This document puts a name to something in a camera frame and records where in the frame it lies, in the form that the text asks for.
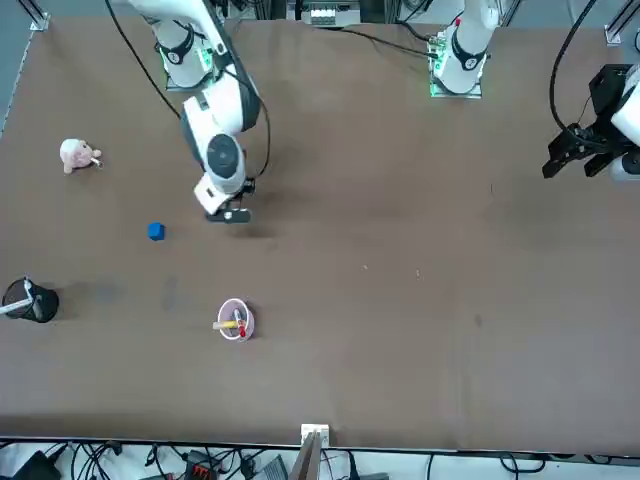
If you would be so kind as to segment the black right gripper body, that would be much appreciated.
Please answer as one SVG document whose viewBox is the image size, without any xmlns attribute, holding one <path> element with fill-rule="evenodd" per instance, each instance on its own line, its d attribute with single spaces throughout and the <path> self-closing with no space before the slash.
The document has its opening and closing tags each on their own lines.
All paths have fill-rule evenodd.
<svg viewBox="0 0 640 480">
<path fill-rule="evenodd" d="M 213 214 L 206 213 L 205 219 L 211 223 L 246 224 L 251 221 L 252 212 L 240 203 L 235 205 L 233 201 L 226 201 Z"/>
</svg>

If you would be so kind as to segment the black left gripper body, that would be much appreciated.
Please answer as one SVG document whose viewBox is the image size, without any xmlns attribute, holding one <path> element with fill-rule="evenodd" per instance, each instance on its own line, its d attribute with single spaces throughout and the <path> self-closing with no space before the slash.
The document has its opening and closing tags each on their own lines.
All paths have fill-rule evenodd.
<svg viewBox="0 0 640 480">
<path fill-rule="evenodd" d="M 589 82 L 595 121 L 593 131 L 610 130 L 611 119 L 627 101 L 631 86 L 627 81 L 634 73 L 633 64 L 606 64 Z"/>
</svg>

